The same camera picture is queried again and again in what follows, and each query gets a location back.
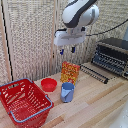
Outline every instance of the red basket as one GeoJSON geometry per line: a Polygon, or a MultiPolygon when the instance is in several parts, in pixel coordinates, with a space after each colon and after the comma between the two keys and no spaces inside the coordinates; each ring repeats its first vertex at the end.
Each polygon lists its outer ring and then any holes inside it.
{"type": "Polygon", "coordinates": [[[0,100],[17,128],[38,128],[54,106],[47,95],[29,79],[0,86],[0,100]]]}

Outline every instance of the blue plastic cup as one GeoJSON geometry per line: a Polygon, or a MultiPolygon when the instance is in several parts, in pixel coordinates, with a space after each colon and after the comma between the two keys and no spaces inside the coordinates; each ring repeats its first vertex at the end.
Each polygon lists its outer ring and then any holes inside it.
{"type": "Polygon", "coordinates": [[[71,102],[73,99],[75,86],[72,83],[65,82],[61,87],[61,100],[63,102],[71,102]]]}

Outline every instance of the black cable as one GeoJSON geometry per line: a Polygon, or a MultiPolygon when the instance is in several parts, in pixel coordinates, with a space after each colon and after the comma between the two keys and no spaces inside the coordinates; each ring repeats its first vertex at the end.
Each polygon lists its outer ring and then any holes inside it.
{"type": "Polygon", "coordinates": [[[109,30],[107,30],[107,31],[105,31],[105,32],[101,32],[101,33],[97,33],[97,34],[92,34],[92,35],[86,35],[86,36],[99,35],[99,34],[103,34],[103,33],[109,32],[109,31],[111,31],[111,30],[113,30],[113,29],[115,29],[115,28],[120,27],[121,25],[123,25],[123,24],[124,24],[124,23],[126,23],[127,21],[128,21],[128,19],[127,19],[126,21],[124,21],[123,23],[121,23],[121,24],[117,25],[116,27],[111,28],[111,29],[109,29],[109,30]]]}

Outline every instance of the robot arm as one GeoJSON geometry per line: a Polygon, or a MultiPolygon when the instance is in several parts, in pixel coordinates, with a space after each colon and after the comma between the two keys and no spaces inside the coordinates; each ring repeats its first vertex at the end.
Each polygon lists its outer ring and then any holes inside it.
{"type": "Polygon", "coordinates": [[[64,45],[76,46],[85,41],[85,26],[94,24],[99,16],[98,7],[93,5],[96,1],[97,0],[68,1],[68,5],[62,14],[63,23],[67,28],[55,32],[55,45],[60,47],[64,45]]]}
{"type": "Polygon", "coordinates": [[[62,14],[65,26],[67,28],[75,28],[80,24],[79,22],[86,22],[83,24],[84,26],[93,24],[98,18],[99,10],[96,5],[91,9],[89,8],[96,1],[97,0],[69,0],[69,4],[62,14]]]}

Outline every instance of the light wood table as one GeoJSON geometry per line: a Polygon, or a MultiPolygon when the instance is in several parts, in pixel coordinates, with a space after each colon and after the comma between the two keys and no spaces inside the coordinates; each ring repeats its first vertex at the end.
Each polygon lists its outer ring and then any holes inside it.
{"type": "MultiPolygon", "coordinates": [[[[61,73],[50,76],[57,80],[54,92],[46,93],[54,102],[45,124],[41,128],[109,128],[128,100],[128,81],[122,77],[103,84],[80,71],[73,100],[60,100],[61,73]]],[[[35,81],[41,88],[41,80],[35,81]]],[[[0,128],[15,128],[0,103],[0,128]]]]}

